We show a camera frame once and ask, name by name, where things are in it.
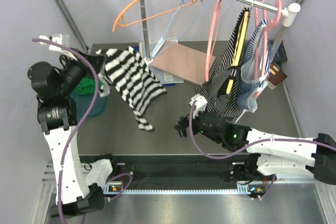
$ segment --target wire hanger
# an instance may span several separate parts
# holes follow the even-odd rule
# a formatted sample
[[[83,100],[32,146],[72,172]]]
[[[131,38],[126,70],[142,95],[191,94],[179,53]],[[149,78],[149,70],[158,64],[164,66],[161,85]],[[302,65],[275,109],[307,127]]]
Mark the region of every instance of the wire hanger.
[[[151,18],[155,18],[155,17],[161,16],[161,15],[163,15],[163,14],[170,13],[170,12],[173,12],[173,11],[175,11],[175,10],[178,10],[179,8],[186,7],[186,6],[188,6],[188,5],[192,5],[192,4],[194,4],[197,0],[192,0],[190,3],[185,4],[185,5],[183,5],[183,6],[179,6],[179,7],[177,7],[177,8],[174,8],[174,9],[171,9],[171,10],[167,10],[167,11],[165,11],[165,12],[162,12],[162,13],[159,13],[159,14],[156,14],[156,15],[153,15],[153,16],[151,16],[151,17],[147,17],[147,18],[144,18],[144,19],[141,19],[141,20],[138,20],[138,21],[131,22],[131,23],[129,23],[129,24],[125,24],[125,20],[124,20],[124,16],[123,16],[123,15],[125,14],[125,12],[126,12],[129,8],[131,8],[131,7],[132,7],[135,3],[137,3],[138,1],[139,1],[139,0],[133,0],[128,6],[126,6],[126,7],[124,8],[124,10],[121,11],[121,13],[117,16],[116,20],[114,21],[112,32],[115,31],[116,26],[119,26],[119,27],[128,27],[128,26],[134,25],[134,24],[136,24],[136,23],[142,22],[142,21],[144,21],[144,20],[148,20],[148,19],[151,19]]]
[[[155,59],[159,54],[161,54],[163,51],[165,51],[165,50],[167,50],[171,45],[173,45],[190,27],[191,27],[191,25],[199,18],[199,16],[203,13],[203,11],[205,10],[205,8],[209,5],[209,3],[210,3],[210,1],[208,1],[205,5],[204,5],[204,7],[202,8],[202,10],[195,16],[195,18],[191,21],[191,23],[188,25],[188,27],[187,28],[185,28],[184,30],[183,30],[183,32],[180,34],[180,35],[178,35],[176,38],[175,38],[175,40],[174,41],[172,41],[168,46],[166,46],[164,49],[162,49],[161,50],[161,48],[162,48],[162,46],[164,45],[164,43],[165,43],[165,41],[166,41],[166,39],[165,39],[165,36],[166,36],[166,34],[167,34],[167,32],[168,32],[168,30],[169,30],[169,28],[170,28],[170,26],[171,26],[171,24],[172,24],[172,21],[173,21],[173,19],[174,19],[174,17],[175,17],[175,15],[179,12],[179,10],[183,7],[183,4],[185,4],[185,3],[187,3],[188,1],[190,1],[190,0],[180,0],[180,6],[179,6],[179,8],[176,10],[176,12],[174,12],[174,14],[173,14],[173,16],[172,16],[172,18],[171,18],[171,20],[169,21],[169,24],[168,24],[168,26],[167,26],[167,29],[166,29],[166,31],[164,32],[164,34],[163,34],[163,36],[161,37],[161,39],[159,40],[159,42],[156,44],[156,46],[154,47],[154,49],[152,50],[152,52],[151,52],[151,57],[153,58],[153,59]]]
[[[213,16],[212,16],[210,33],[209,33],[209,40],[208,40],[208,47],[207,47],[207,50],[206,50],[205,81],[209,81],[209,65],[210,65],[211,56],[214,52],[214,48],[215,48],[215,44],[216,44],[216,40],[217,40],[217,35],[218,35],[218,30],[219,30],[219,20],[217,22],[216,35],[215,35],[215,39],[214,39],[214,43],[213,43],[212,47],[211,47],[211,44],[212,44],[212,38],[213,38],[213,35],[214,35],[214,31],[215,31],[217,16],[220,15],[220,11],[221,11],[221,2],[222,2],[222,0],[217,0],[215,10],[214,10],[214,13],[213,13]]]

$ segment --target hanging shirt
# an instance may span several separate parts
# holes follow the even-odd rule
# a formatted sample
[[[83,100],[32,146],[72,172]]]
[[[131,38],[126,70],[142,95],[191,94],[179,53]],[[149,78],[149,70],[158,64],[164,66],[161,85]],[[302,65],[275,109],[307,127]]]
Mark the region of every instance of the hanging shirt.
[[[152,73],[140,54],[132,47],[128,50],[104,49],[105,72],[113,86],[128,103],[140,130],[153,131],[154,127],[143,117],[151,101],[167,91]]]
[[[267,20],[262,20],[256,27],[253,35],[249,41],[247,41],[243,48],[243,66],[241,67],[241,80],[238,88],[237,105],[242,110],[248,110],[255,112],[258,108],[257,100],[254,95],[257,92],[262,92],[264,81],[269,75],[269,59],[268,42],[264,45],[264,28],[267,26]],[[258,45],[258,60],[255,57],[255,51]],[[267,47],[266,53],[266,74],[262,76],[261,64],[264,52],[264,46]]]
[[[239,35],[239,28],[242,27],[241,24],[245,15],[248,15],[248,22],[248,7],[244,7],[244,9],[240,12],[237,24],[232,32],[224,53],[215,60],[214,64],[210,68],[209,81],[196,87],[196,92],[204,96],[208,102],[206,107],[207,111],[216,112],[230,123],[235,123],[241,114],[240,108],[236,104],[236,98],[240,80],[240,68],[243,63],[243,58],[240,57],[238,66],[233,67],[232,64],[235,46]],[[234,83],[230,93],[226,94],[230,78],[234,79]]]

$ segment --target gray floor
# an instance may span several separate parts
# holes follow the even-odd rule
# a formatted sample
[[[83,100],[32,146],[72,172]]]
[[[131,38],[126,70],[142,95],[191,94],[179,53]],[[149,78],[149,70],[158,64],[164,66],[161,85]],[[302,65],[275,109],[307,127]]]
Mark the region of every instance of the gray floor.
[[[68,220],[80,224],[82,217]],[[59,224],[52,219],[49,224]],[[85,224],[327,224],[315,185],[277,185],[262,201],[246,195],[123,195]]]
[[[206,51],[207,41],[181,42],[199,51]],[[219,55],[226,41],[218,41],[214,55]],[[99,48],[125,49],[131,44],[93,45]],[[191,83],[167,87],[168,94],[155,100],[149,107],[145,118],[155,127],[154,132],[138,130],[134,115],[119,94],[112,89],[105,111],[96,118],[87,119],[78,133],[80,154],[194,154],[197,153],[190,138],[180,139],[173,125],[180,116],[190,111],[188,102],[195,95]],[[238,122],[261,131],[282,135],[298,136],[282,86],[266,90],[258,98],[258,110],[245,113]],[[227,153],[220,145],[202,135],[196,140],[200,147],[209,153]]]

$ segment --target black and white striped shirt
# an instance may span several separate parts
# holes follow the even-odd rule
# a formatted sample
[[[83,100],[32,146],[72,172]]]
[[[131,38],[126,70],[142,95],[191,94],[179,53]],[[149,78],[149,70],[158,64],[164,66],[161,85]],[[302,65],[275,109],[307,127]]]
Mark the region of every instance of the black and white striped shirt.
[[[209,81],[196,87],[196,92],[204,96],[208,102],[206,109],[214,111],[224,117],[225,121],[236,123],[241,114],[240,108],[236,104],[237,91],[240,81],[240,68],[242,67],[243,54],[241,55],[238,67],[233,67],[233,58],[235,46],[238,39],[238,33],[241,23],[244,20],[245,13],[249,8],[244,7],[240,12],[236,26],[232,32],[229,43],[224,53],[216,59],[209,72]],[[230,94],[226,94],[226,87],[230,78],[234,83]]]
[[[166,89],[134,48],[104,49],[96,53],[108,56],[105,75],[132,109],[139,129],[153,131],[154,127],[143,116],[151,101],[166,94]]]

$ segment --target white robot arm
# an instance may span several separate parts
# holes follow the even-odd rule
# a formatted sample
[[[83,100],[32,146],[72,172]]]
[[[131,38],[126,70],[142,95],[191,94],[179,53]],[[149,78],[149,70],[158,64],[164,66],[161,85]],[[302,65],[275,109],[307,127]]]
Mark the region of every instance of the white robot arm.
[[[227,123],[215,112],[205,112],[206,105],[206,99],[199,94],[191,98],[190,106],[195,108],[191,113],[192,139],[193,135],[201,133],[231,152],[240,149],[250,153],[243,172],[264,176],[307,175],[327,184],[336,184],[336,142],[329,135],[319,133],[317,138],[296,138],[270,134]],[[181,117],[178,122],[175,129],[185,138],[190,117]]]

